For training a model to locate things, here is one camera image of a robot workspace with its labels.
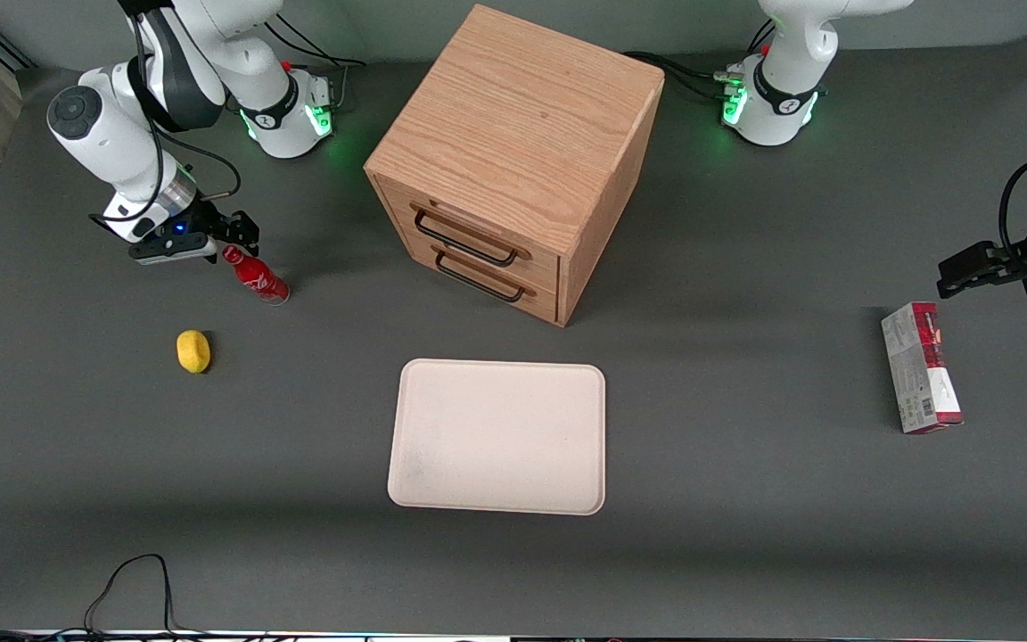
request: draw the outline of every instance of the red and white box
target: red and white box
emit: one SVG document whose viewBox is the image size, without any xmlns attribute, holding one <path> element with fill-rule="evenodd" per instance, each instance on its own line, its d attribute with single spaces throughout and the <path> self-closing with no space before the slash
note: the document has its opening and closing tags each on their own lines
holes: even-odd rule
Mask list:
<svg viewBox="0 0 1027 642">
<path fill-rule="evenodd" d="M 963 421 L 942 357 L 937 317 L 936 303 L 910 303 L 882 320 L 898 414 L 906 435 L 933 433 Z"/>
</svg>

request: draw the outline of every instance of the red bottle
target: red bottle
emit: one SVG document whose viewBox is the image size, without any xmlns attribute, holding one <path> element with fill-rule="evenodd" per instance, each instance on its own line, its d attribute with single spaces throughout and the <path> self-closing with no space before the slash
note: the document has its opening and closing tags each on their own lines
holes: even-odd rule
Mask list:
<svg viewBox="0 0 1027 642">
<path fill-rule="evenodd" d="M 220 253 L 236 269 L 236 277 L 240 279 L 240 284 L 244 284 L 260 295 L 268 305 L 280 305 L 288 301 L 288 296 L 291 294 L 288 284 L 284 284 L 280 276 L 274 275 L 264 261 L 245 256 L 236 246 L 225 246 Z"/>
</svg>

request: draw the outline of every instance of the beige tray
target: beige tray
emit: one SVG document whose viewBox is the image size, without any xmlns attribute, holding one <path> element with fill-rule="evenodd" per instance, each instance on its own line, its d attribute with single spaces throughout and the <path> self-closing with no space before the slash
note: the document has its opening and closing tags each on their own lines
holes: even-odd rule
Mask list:
<svg viewBox="0 0 1027 642">
<path fill-rule="evenodd" d="M 605 502 L 604 375 L 563 363 L 408 363 L 387 492 L 401 506 L 594 515 Z"/>
</svg>

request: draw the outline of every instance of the gray tabletop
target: gray tabletop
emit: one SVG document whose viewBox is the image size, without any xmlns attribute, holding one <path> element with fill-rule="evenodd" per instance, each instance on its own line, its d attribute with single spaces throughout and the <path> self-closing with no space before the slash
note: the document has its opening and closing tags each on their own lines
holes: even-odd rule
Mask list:
<svg viewBox="0 0 1027 642">
<path fill-rule="evenodd" d="M 702 69 L 729 56 L 695 58 Z M 1027 41 L 848 51 L 757 149 L 669 85 L 632 203 L 560 330 L 408 259 L 360 169 L 424 73 L 351 72 L 337 135 L 233 159 L 293 298 L 224 263 L 140 267 L 46 131 L 30 73 L 0 171 L 0 627 L 61 627 L 155 551 L 204 629 L 1027 639 L 1027 300 L 941 308 L 964 426 L 903 436 L 879 319 L 994 234 L 1027 159 Z M 228 181 L 196 165 L 208 190 Z M 1027 179 L 1016 196 L 1027 226 Z M 184 329 L 215 362 L 177 366 Z M 595 517 L 408 509 L 386 480 L 415 357 L 581 362 L 608 381 Z M 159 626 L 130 569 L 99 625 Z"/>
</svg>

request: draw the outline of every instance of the black metal handle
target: black metal handle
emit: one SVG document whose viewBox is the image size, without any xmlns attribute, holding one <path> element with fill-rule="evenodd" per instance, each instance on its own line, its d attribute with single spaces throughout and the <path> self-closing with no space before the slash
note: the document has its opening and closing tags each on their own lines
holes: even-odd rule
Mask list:
<svg viewBox="0 0 1027 642">
<path fill-rule="evenodd" d="M 445 273 L 445 275 L 448 275 L 451 279 L 463 281 L 463 284 L 469 286 L 470 288 L 480 289 L 482 292 L 497 298 L 499 301 L 505 301 L 505 303 L 517 303 L 522 300 L 522 295 L 525 294 L 525 288 L 519 288 L 517 293 L 514 293 L 512 295 L 503 295 L 498 293 L 497 290 L 490 288 L 490 286 L 485 286 L 480 284 L 480 281 L 470 279 L 469 276 L 464 275 L 464 273 L 454 272 L 453 269 L 442 264 L 442 260 L 444 259 L 446 259 L 446 253 L 439 253 L 439 256 L 435 257 L 435 267 L 439 268 L 440 272 Z"/>
<path fill-rule="evenodd" d="M 510 255 L 508 257 L 505 257 L 505 259 L 498 259 L 496 256 L 489 256 L 487 253 L 478 252 L 476 249 L 462 243 L 460 240 L 454 240 L 446 234 L 435 232 L 431 230 L 431 228 L 422 224 L 422 220 L 427 217 L 427 211 L 424 211 L 424 209 L 419 206 L 416 206 L 416 211 L 419 214 L 415 217 L 415 227 L 419 228 L 419 232 L 423 232 L 423 234 L 430 236 L 431 239 L 441 240 L 449 247 L 465 252 L 469 256 L 472 256 L 473 259 L 485 260 L 486 263 L 489 263 L 490 265 L 497 265 L 497 267 L 509 267 L 510 263 L 514 263 L 514 260 L 517 259 L 517 251 L 512 251 L 512 249 L 510 250 Z"/>
</svg>

